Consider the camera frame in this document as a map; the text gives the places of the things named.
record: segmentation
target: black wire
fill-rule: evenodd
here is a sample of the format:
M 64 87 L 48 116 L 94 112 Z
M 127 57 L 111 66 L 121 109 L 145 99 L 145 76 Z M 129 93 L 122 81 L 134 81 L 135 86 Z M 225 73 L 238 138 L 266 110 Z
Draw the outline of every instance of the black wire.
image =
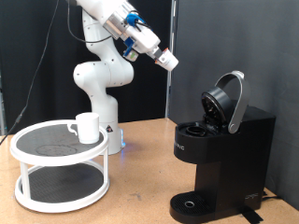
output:
M 95 43 L 100 43 L 100 42 L 102 42 L 102 41 L 104 41 L 104 40 L 107 40 L 107 39 L 111 38 L 111 35 L 110 35 L 109 37 L 106 37 L 106 38 L 104 38 L 104 39 L 102 39 L 102 40 L 98 40 L 98 41 L 86 41 L 86 40 L 82 40 L 82 39 L 80 39 L 80 38 L 77 38 L 77 37 L 72 33 L 71 28 L 70 28 L 70 25 L 69 25 L 69 0 L 67 1 L 67 4 L 68 4 L 68 9 L 67 9 L 67 27 L 68 27 L 68 31 L 69 31 L 69 33 L 70 33 L 76 40 L 81 41 L 81 42 L 83 42 L 83 43 L 87 43 L 87 44 L 95 44 Z
M 143 20 L 143 22 L 146 23 L 146 21 L 145 21 L 145 20 L 143 19 L 143 17 L 140 15 L 140 12 L 138 12 L 137 10 L 132 10 L 132 11 L 129 12 L 129 14 L 132 13 L 132 12 L 137 13 L 138 16 Z
M 13 125 L 12 128 L 9 130 L 9 132 L 7 133 L 7 135 L 2 139 L 2 141 L 1 141 L 1 143 L 0 143 L 0 146 L 1 146 L 2 143 L 6 140 L 6 138 L 10 135 L 10 133 L 14 130 L 14 128 L 16 127 L 16 125 L 21 121 L 22 114 L 23 114 L 23 113 L 26 111 L 26 109 L 27 109 L 27 106 L 28 106 L 28 103 L 29 103 L 30 94 L 31 94 L 31 90 L 32 90 L 32 88 L 33 88 L 33 86 L 34 86 L 34 83 L 35 83 L 35 79 L 36 79 L 37 71 L 39 70 L 39 67 L 40 67 L 40 65 L 41 65 L 41 63 L 42 63 L 42 61 L 43 61 L 43 59 L 44 59 L 45 53 L 46 53 L 46 49 L 47 49 L 48 42 L 49 42 L 50 28 L 51 28 L 51 26 L 53 25 L 53 21 L 54 21 L 56 12 L 57 12 L 57 8 L 58 8 L 58 5 L 59 5 L 59 1 L 60 1 L 60 0 L 57 0 L 56 7 L 55 7 L 55 11 L 54 11 L 52 20 L 51 20 L 51 22 L 50 22 L 50 27 L 49 27 L 48 34 L 47 34 L 47 39 L 46 39 L 46 45 L 45 45 L 43 54 L 42 54 L 42 56 L 41 56 L 41 58 L 40 58 L 39 64 L 38 64 L 38 66 L 37 66 L 37 69 L 36 69 L 34 78 L 33 78 L 33 80 L 32 80 L 32 83 L 31 83 L 31 86 L 30 86 L 30 89 L 29 89 L 29 93 L 28 93 L 27 101 L 26 101 L 26 106 L 25 106 L 25 108 L 21 111 L 21 113 L 19 114 L 19 116 L 17 117 L 17 119 L 16 119 L 14 125 Z
M 147 28 L 149 28 L 151 30 L 151 27 L 148 26 L 146 23 L 142 23 L 140 21 L 136 21 L 135 24 L 139 24 L 139 25 L 145 26 L 145 27 L 147 27 Z
M 269 199 L 282 199 L 282 198 L 280 198 L 279 196 L 263 197 L 263 198 L 262 198 L 262 201 L 264 202 L 264 201 L 267 201 L 267 200 L 269 200 Z
M 135 23 L 135 27 L 139 32 L 141 32 L 140 28 L 136 25 L 136 23 Z

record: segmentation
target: wooden table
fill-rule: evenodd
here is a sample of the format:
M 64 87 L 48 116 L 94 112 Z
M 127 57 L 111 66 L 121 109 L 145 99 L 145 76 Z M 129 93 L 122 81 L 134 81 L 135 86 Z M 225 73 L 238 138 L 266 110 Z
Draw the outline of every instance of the wooden table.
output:
M 174 156 L 176 124 L 169 119 L 155 119 L 123 123 L 120 127 L 126 147 L 109 156 L 107 194 L 97 203 L 65 214 L 35 213 L 16 202 L 14 189 L 20 163 L 10 155 L 10 136 L 0 148 L 0 223 L 177 223 L 169 215 L 169 202 L 174 195 L 193 190 L 196 165 Z M 102 158 L 94 160 L 101 163 Z M 263 202 L 257 213 L 264 224 L 299 223 L 298 211 L 282 200 Z M 249 224 L 242 216 L 210 223 Z

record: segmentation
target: mug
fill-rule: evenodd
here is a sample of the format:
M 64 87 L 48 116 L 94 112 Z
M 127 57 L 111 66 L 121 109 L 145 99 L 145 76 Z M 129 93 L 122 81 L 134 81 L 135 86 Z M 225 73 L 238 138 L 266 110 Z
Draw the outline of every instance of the mug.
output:
M 77 124 L 78 134 L 71 129 L 72 124 Z M 78 135 L 78 140 L 82 144 L 96 143 L 100 139 L 99 115 L 93 112 L 76 115 L 76 121 L 67 124 L 67 129 Z

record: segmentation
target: coffee maker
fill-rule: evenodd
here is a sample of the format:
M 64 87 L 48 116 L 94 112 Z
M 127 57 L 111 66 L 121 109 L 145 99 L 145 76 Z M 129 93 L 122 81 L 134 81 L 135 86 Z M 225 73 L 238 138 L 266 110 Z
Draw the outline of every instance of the coffee maker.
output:
M 237 102 L 223 90 L 235 78 L 241 87 Z M 176 127 L 175 156 L 197 164 L 194 191 L 171 199 L 176 221 L 204 223 L 261 207 L 276 118 L 248 106 L 249 98 L 244 74 L 233 71 L 202 94 L 202 120 Z

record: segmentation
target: black background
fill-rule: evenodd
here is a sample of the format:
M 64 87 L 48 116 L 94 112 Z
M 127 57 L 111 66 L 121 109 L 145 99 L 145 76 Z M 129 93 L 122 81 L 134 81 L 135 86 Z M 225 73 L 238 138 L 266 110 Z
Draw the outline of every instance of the black background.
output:
M 179 0 L 170 119 L 202 119 L 201 94 L 233 70 L 277 116 L 266 187 L 299 209 L 299 1 Z M 236 98 L 237 82 L 227 86 Z
M 130 3 L 160 37 L 160 48 L 167 48 L 171 0 Z M 0 1 L 0 68 L 8 129 L 25 106 L 55 5 L 56 0 Z M 81 13 L 81 7 L 71 7 L 70 23 L 73 33 L 84 38 Z M 73 80 L 73 71 L 78 63 L 99 59 L 68 33 L 66 18 L 67 3 L 60 0 L 29 107 L 14 133 L 41 121 L 73 119 L 79 113 L 91 111 L 87 94 Z M 125 50 L 122 41 L 119 39 L 115 44 L 122 55 Z M 139 55 L 133 67 L 135 78 L 131 84 L 107 89 L 119 102 L 119 122 L 163 118 L 167 72 L 147 55 Z

